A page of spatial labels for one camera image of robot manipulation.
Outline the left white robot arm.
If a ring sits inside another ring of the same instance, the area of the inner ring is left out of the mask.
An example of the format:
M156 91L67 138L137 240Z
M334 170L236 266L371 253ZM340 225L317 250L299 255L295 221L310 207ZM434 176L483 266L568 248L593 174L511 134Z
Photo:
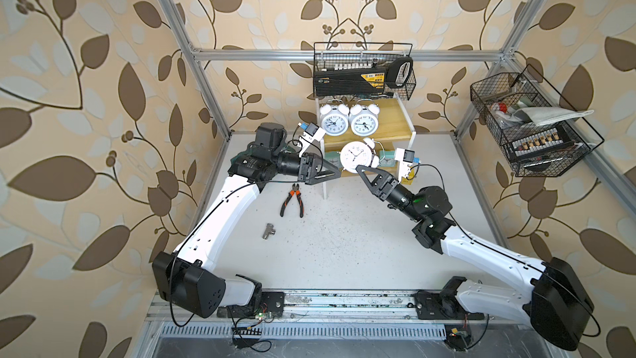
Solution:
M259 282L244 276L224 279L213 273L230 233L277 175L306 185L341 176L338 167L308 150L324 139L326 131L313 123L299 127L303 132L296 138L300 148L294 150L281 124L260 124L255 140L231 159L223 187L200 222L172 253L161 252L152 261L159 294L171 307L208 318L219 307L258 306Z

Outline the white twin-bell clock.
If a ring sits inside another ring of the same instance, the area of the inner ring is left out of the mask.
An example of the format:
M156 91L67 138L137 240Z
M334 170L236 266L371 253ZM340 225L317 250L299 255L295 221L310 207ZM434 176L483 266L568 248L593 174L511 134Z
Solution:
M377 104L356 104L349 111L349 126L354 135L369 137L379 128L380 108Z
M349 107L344 104L324 104L320 107L321 128L326 134L338 137L349 128Z
M359 165L376 168L379 165L379 156L375 151L375 145L376 142L371 138L346 144L340 151L343 169L350 173L356 173L356 167Z

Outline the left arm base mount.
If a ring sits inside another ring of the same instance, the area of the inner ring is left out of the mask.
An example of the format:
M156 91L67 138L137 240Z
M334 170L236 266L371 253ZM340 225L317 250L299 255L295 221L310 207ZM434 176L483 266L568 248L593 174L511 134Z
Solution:
M263 318L271 321L283 316L285 293L264 291L260 282L239 274L227 279L225 286L225 295L216 310L217 318Z

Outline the small mint square clock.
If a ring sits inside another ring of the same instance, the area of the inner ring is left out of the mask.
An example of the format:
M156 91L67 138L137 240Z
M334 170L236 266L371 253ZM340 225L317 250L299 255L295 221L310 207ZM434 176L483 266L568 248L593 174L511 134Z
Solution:
M384 157L380 159L379 167L382 168L393 168L396 167L396 160L393 157Z

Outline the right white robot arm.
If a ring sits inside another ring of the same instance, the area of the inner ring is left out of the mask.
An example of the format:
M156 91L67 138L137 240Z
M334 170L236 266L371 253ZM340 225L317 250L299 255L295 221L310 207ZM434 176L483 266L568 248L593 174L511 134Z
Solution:
M391 173L359 165L369 191L415 225L417 242L440 255L474 265L503 282L489 286L455 277L450 296L468 313L490 314L530 326L546 341L575 351L596 319L594 303L568 262L539 260L505 249L462 228L443 187L411 192Z

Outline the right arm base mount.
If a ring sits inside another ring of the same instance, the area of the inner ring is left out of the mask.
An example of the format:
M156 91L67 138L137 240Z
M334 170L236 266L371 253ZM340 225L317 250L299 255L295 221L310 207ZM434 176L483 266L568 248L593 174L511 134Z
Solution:
M470 313L460 306L456 298L458 288L467 281L452 277L439 292L419 290L412 295L417 318L420 320L484 320L483 313Z

